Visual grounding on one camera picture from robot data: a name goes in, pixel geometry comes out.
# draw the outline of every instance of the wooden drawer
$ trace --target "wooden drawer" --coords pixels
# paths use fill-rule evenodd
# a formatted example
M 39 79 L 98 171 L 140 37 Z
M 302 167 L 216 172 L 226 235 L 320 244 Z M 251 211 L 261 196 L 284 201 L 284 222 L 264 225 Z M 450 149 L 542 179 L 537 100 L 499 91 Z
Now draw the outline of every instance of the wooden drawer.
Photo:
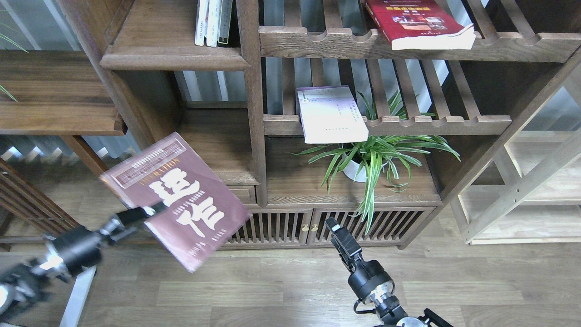
M 312 209 L 250 210 L 252 217 L 224 244 L 226 248 L 300 247 L 306 244 Z
M 242 201 L 242 203 L 256 204 L 254 185 L 228 186 L 228 188 L 240 199 L 240 201 Z
M 376 208 L 369 234 L 365 234 L 365 222 L 360 216 L 353 216 L 355 209 L 315 209 L 307 244 L 324 245 L 331 243 L 331 233 L 325 220 L 333 217 L 348 229 L 360 244 L 401 244 L 402 238 L 412 232 L 434 210 L 434 207 Z

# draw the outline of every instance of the white stand leg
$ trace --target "white stand leg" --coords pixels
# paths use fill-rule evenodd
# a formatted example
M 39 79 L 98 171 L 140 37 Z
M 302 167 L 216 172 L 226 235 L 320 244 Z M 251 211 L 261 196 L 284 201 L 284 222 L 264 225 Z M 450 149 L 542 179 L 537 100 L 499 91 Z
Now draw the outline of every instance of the white stand leg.
M 77 276 L 60 327 L 77 327 L 96 269 L 96 266 L 90 267 Z

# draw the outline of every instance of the wooden shelf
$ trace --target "wooden shelf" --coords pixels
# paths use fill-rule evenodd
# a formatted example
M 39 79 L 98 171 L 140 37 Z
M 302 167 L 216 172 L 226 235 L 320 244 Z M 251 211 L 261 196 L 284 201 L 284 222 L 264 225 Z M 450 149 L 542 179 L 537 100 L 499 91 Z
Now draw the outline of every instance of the wooden shelf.
M 579 132 L 522 131 L 495 155 L 506 185 L 471 185 L 452 202 L 472 244 L 581 241 Z
M 295 156 L 309 148 L 302 138 L 272 137 L 267 141 L 268 207 L 305 205 L 314 208 L 354 208 L 364 194 L 364 183 L 355 183 L 342 173 L 333 180 L 331 194 L 321 187 L 329 160 L 308 164 L 308 155 Z M 441 204 L 440 197 L 424 157 L 418 157 L 421 167 L 412 168 L 412 183 L 401 193 L 392 191 L 387 178 L 379 178 L 375 188 L 375 206 L 403 207 Z
M 514 0 L 502 1 L 511 13 L 517 31 L 497 31 L 478 1 L 467 1 L 468 13 L 475 26 L 476 41 L 470 50 L 397 50 L 375 28 L 364 35 L 354 35 L 343 28 L 339 11 L 324 5 L 326 30 L 313 33 L 300 26 L 297 5 L 285 8 L 285 20 L 299 22 L 286 26 L 261 26 L 260 52 L 264 57 L 343 58 L 343 59 L 445 59 L 471 61 L 565 62 L 581 45 L 579 33 L 535 33 Z M 297 16 L 288 19 L 286 16 Z
M 186 110 L 177 132 L 226 185 L 258 185 L 246 109 Z
M 125 124 L 93 66 L 77 51 L 0 51 L 0 133 L 123 135 Z
M 194 45 L 198 2 L 136 0 L 101 66 L 119 70 L 245 70 L 240 48 Z
M 499 197 L 491 189 L 471 186 L 453 201 L 456 219 L 474 221 Z M 581 241 L 578 205 L 527 205 L 498 218 L 471 244 L 554 243 Z
M 447 62 L 448 69 L 454 77 L 455 87 L 460 91 L 461 104 L 455 104 L 455 115 L 450 113 L 449 105 L 438 80 L 432 60 L 420 61 L 428 91 L 433 102 L 436 115 L 422 116 L 416 101 L 414 87 L 406 62 L 402 59 L 392 60 L 397 76 L 397 82 L 410 119 L 402 120 L 390 116 L 388 98 L 385 94 L 379 62 L 377 59 L 367 59 L 367 75 L 377 107 L 379 119 L 367 120 L 365 123 L 371 135 L 498 135 L 511 123 L 507 115 L 481 114 L 462 67 L 458 61 Z M 283 81 L 295 80 L 293 65 L 283 65 Z M 322 67 L 317 62 L 311 62 L 313 85 L 323 76 Z M 339 65 L 342 84 L 347 84 L 355 90 L 352 68 L 349 65 Z M 299 136 L 303 135 L 300 117 L 296 115 L 296 94 L 294 91 L 283 92 L 283 115 L 264 115 L 264 131 L 266 135 Z
M 507 144 L 516 170 L 528 174 L 547 158 L 572 132 L 521 132 Z M 531 193 L 524 202 L 530 204 L 581 204 L 581 162 L 576 160 L 559 169 L 558 173 Z

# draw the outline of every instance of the red book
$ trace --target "red book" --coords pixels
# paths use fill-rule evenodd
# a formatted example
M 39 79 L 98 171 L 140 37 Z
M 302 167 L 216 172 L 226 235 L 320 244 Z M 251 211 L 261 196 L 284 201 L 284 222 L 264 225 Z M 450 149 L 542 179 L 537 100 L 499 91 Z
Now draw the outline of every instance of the red book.
M 474 25 L 456 23 L 434 0 L 364 0 L 393 50 L 471 49 Z
M 128 207 L 168 207 L 145 225 L 194 272 L 249 218 L 246 207 L 178 134 L 101 175 Z

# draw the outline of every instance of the potted plant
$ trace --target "potted plant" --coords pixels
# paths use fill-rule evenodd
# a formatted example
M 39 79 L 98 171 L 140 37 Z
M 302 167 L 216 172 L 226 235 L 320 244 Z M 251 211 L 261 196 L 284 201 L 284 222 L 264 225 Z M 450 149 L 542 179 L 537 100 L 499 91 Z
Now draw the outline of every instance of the potted plant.
M 361 94 L 367 106 L 366 116 L 369 120 L 377 119 L 377 112 L 375 102 L 371 104 Z M 406 119 L 406 110 L 401 100 L 401 93 L 396 91 L 388 101 L 390 113 L 392 116 L 399 116 L 401 119 Z M 295 155 L 314 154 L 321 150 L 326 151 L 319 153 L 309 159 L 309 163 L 313 163 L 321 158 L 331 157 L 329 167 L 325 172 L 325 176 L 321 183 L 321 187 L 328 181 L 327 191 L 331 193 L 331 186 L 333 178 L 339 172 L 346 172 L 349 170 L 348 166 L 355 165 L 356 172 L 354 182 L 365 176 L 365 193 L 363 201 L 357 208 L 354 216 L 361 215 L 362 221 L 367 220 L 367 227 L 365 233 L 368 234 L 371 228 L 373 213 L 375 209 L 375 186 L 382 172 L 385 173 L 386 178 L 391 189 L 394 192 L 403 192 L 412 181 L 411 165 L 421 166 L 421 161 L 417 160 L 410 154 L 429 154 L 430 150 L 447 151 L 453 154 L 458 160 L 460 155 L 454 151 L 446 139 L 441 136 L 416 135 L 416 136 L 369 136 L 365 142 L 356 142 L 350 144 L 339 144 L 335 148 L 329 150 L 332 144 L 320 145 L 307 150 L 304 150 Z M 396 166 L 396 162 L 407 169 L 407 182 L 395 184 L 394 181 L 400 179 L 400 173 Z

